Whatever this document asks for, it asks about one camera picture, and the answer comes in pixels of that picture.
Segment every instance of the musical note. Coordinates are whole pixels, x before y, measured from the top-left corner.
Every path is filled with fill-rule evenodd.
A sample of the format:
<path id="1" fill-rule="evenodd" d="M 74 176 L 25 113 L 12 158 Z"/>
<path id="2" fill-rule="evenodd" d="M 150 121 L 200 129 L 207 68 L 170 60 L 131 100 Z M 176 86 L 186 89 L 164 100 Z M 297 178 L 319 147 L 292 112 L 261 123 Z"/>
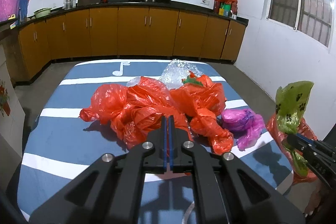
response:
<path id="1" fill-rule="evenodd" d="M 120 69 L 119 70 L 115 70 L 114 72 L 112 72 L 113 75 L 115 76 L 122 76 L 123 75 L 123 66 L 129 66 L 130 62 L 120 62 Z"/>

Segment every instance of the silver screw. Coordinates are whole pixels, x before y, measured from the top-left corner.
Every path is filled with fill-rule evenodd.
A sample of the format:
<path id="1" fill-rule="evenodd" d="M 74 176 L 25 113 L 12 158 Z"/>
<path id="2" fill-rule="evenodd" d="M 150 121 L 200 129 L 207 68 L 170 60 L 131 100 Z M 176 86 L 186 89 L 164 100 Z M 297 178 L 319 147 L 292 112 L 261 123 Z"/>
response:
<path id="1" fill-rule="evenodd" d="M 153 144 L 152 144 L 151 142 L 144 142 L 144 143 L 142 144 L 142 147 L 143 147 L 144 149 L 151 149 L 151 148 L 153 147 Z"/>
<path id="2" fill-rule="evenodd" d="M 183 146 L 185 148 L 192 148 L 192 147 L 194 147 L 194 143 L 191 142 L 191 141 L 186 141 L 186 142 L 183 143 Z"/>
<path id="3" fill-rule="evenodd" d="M 223 155 L 224 160 L 233 160 L 235 158 L 235 155 L 233 155 L 231 152 L 224 153 Z"/>
<path id="4" fill-rule="evenodd" d="M 104 162 L 110 162 L 111 160 L 113 160 L 113 155 L 112 154 L 104 154 L 101 159 Z"/>

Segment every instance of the blue and white tablecloth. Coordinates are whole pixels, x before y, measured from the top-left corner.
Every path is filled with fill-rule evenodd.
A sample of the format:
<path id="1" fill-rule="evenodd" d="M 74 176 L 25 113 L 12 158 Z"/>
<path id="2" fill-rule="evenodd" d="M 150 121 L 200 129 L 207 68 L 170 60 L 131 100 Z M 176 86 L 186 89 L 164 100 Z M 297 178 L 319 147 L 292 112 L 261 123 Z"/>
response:
<path id="1" fill-rule="evenodd" d="M 26 145 L 17 192 L 18 205 L 26 219 L 102 154 L 127 152 L 125 144 L 111 134 L 110 127 L 78 118 L 80 110 L 90 105 L 95 90 L 103 83 L 126 85 L 141 75 L 158 79 L 169 62 L 96 60 L 77 64 L 70 70 L 42 110 Z M 213 81 L 223 84 L 227 108 L 248 108 L 210 65 L 192 63 Z M 280 193 L 290 188 L 292 168 L 266 129 L 254 147 L 242 152 L 234 146 L 232 152 Z M 193 201 L 190 176 L 171 172 L 160 176 L 147 174 L 138 223 L 181 223 Z M 196 223 L 194 211 L 188 223 Z"/>

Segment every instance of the black countertop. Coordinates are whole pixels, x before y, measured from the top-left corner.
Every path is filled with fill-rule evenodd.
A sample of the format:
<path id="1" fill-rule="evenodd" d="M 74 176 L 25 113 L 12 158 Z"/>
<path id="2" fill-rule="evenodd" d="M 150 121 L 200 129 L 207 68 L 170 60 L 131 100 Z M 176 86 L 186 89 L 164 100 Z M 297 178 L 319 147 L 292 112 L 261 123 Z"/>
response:
<path id="1" fill-rule="evenodd" d="M 193 4 L 188 4 L 188 3 L 183 3 L 183 2 L 178 2 L 178 1 L 169 1 L 169 2 L 161 2 L 158 0 L 108 0 L 108 3 L 99 3 L 99 4 L 90 4 L 90 5 L 84 5 L 84 6 L 79 6 L 75 8 L 71 8 L 68 10 L 64 10 L 63 8 L 56 8 L 52 10 L 52 12 L 44 17 L 40 17 L 37 19 L 32 19 L 30 21 L 27 21 L 25 23 L 21 23 L 18 25 L 18 28 L 22 28 L 30 23 L 33 22 L 38 22 L 41 20 L 45 20 L 50 17 L 54 17 L 57 15 L 65 14 L 68 12 L 76 11 L 76 10 L 83 10 L 83 9 L 88 9 L 88 8 L 101 8 L 101 7 L 113 7 L 113 6 L 149 6 L 149 7 L 162 7 L 162 8 L 170 8 L 170 9 L 179 9 L 179 10 L 186 10 L 186 11 L 191 11 L 191 12 L 197 12 L 197 13 L 202 13 L 206 14 L 209 16 L 213 17 L 218 17 L 222 19 L 227 19 L 227 20 L 233 20 L 236 21 L 240 24 L 243 24 L 245 26 L 248 25 L 249 20 L 241 17 L 237 17 L 237 19 L 232 19 L 230 17 L 225 17 L 225 16 L 220 16 L 218 14 L 215 14 L 212 9 L 206 8 L 206 7 L 201 7 L 198 5 L 193 5 Z"/>

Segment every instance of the kitchen cabinet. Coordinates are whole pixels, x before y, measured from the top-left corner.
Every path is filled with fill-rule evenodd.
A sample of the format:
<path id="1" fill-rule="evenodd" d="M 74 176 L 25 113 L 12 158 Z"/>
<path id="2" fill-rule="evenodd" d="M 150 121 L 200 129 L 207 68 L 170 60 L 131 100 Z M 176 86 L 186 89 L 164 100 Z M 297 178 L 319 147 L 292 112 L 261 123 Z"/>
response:
<path id="1" fill-rule="evenodd" d="M 34 23 L 35 26 L 35 38 L 37 42 L 40 69 L 51 60 L 49 43 L 48 43 L 48 32 L 45 21 L 40 21 Z"/>
<path id="2" fill-rule="evenodd" d="M 117 55 L 118 8 L 90 9 L 92 56 Z"/>
<path id="3" fill-rule="evenodd" d="M 118 10 L 118 54 L 145 55 L 148 7 L 121 7 Z"/>
<path id="4" fill-rule="evenodd" d="M 199 57 L 208 16 L 181 12 L 176 30 L 174 55 Z"/>
<path id="5" fill-rule="evenodd" d="M 48 42 L 51 59 L 70 57 L 65 15 L 47 19 Z"/>
<path id="6" fill-rule="evenodd" d="M 178 10 L 149 9 L 146 55 L 172 56 Z"/>
<path id="7" fill-rule="evenodd" d="M 41 69 L 34 24 L 29 24 L 20 30 L 19 41 L 28 77 L 31 79 Z"/>
<path id="8" fill-rule="evenodd" d="M 89 9 L 66 13 L 66 23 L 70 56 L 91 56 Z"/>
<path id="9" fill-rule="evenodd" d="M 208 17 L 200 57 L 220 59 L 228 27 L 228 20 L 211 16 Z"/>
<path id="10" fill-rule="evenodd" d="M 232 61 L 237 59 L 240 46 L 242 45 L 245 28 L 246 27 L 244 25 L 235 22 L 233 20 L 230 20 L 223 52 L 220 57 L 221 59 Z"/>

